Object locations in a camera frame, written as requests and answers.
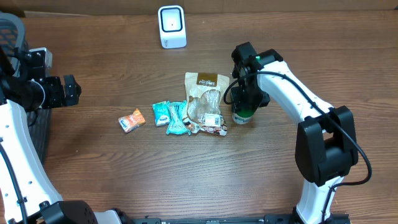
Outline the green lid jar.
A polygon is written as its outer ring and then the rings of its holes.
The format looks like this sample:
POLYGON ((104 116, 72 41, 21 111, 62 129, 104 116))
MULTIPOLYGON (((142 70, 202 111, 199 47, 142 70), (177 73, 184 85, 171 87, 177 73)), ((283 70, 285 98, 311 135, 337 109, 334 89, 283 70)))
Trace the green lid jar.
POLYGON ((250 109, 237 109, 232 106, 232 119, 237 124, 246 124, 252 120, 254 110, 250 109))

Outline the beige brown snack bag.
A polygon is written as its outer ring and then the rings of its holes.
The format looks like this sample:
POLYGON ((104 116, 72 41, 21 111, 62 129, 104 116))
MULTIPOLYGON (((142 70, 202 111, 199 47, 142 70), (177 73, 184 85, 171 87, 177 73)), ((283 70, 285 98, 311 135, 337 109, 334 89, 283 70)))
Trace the beige brown snack bag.
POLYGON ((187 108, 183 123, 191 133, 227 135, 228 127, 220 109, 229 77, 216 73, 187 72, 185 92, 187 108))

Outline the teal snack packet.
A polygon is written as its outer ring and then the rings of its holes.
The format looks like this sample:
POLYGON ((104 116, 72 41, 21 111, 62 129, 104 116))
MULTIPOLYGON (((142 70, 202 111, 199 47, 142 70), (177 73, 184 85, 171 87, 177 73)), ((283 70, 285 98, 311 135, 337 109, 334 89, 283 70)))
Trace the teal snack packet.
POLYGON ((170 114, 170 123, 167 127, 166 134, 188 134, 191 135, 191 131, 186 128, 183 123, 183 115, 187 109, 187 102, 176 101, 167 103, 167 109, 170 114))

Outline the small teal white packet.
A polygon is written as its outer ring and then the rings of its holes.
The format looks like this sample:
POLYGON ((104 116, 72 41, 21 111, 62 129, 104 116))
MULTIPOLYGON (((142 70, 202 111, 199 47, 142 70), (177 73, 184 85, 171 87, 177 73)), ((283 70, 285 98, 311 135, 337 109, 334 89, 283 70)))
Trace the small teal white packet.
POLYGON ((168 109, 169 101, 161 101, 154 103, 152 109, 154 112, 154 121, 157 127, 164 126, 170 123, 170 112, 168 109))

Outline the orange snack packet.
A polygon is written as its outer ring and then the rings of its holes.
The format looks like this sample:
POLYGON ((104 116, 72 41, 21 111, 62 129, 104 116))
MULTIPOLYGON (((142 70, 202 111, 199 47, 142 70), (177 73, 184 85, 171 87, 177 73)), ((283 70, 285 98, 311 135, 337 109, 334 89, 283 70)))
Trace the orange snack packet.
POLYGON ((132 114, 120 117, 118 119, 118 122, 125 133, 130 133, 131 131, 137 129, 139 126, 145 124, 146 120, 140 110, 135 109, 132 114))

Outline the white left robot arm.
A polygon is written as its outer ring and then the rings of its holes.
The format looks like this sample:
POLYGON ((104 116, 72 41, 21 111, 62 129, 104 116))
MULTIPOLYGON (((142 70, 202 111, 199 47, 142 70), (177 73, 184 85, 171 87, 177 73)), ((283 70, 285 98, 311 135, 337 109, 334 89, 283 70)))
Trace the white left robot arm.
POLYGON ((95 212, 82 200, 65 201, 44 171, 33 145, 27 114, 74 106, 81 87, 73 75, 47 76, 52 54, 46 48, 11 54, 20 63, 15 77, 9 56, 1 53, 1 192, 8 223, 125 223, 117 209, 95 212))

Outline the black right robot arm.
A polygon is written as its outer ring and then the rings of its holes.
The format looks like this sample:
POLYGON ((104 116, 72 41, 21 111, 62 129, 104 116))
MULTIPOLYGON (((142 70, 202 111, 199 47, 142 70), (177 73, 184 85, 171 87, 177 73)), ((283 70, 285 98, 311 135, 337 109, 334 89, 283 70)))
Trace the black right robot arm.
POLYGON ((299 203, 290 215, 266 215, 265 223, 349 223, 347 215, 330 212, 331 201, 352 166, 358 163, 352 112, 313 94, 274 49, 257 53, 251 43, 236 46, 226 96, 232 118, 246 124, 258 108, 274 99, 297 126, 296 165, 304 184, 299 203))

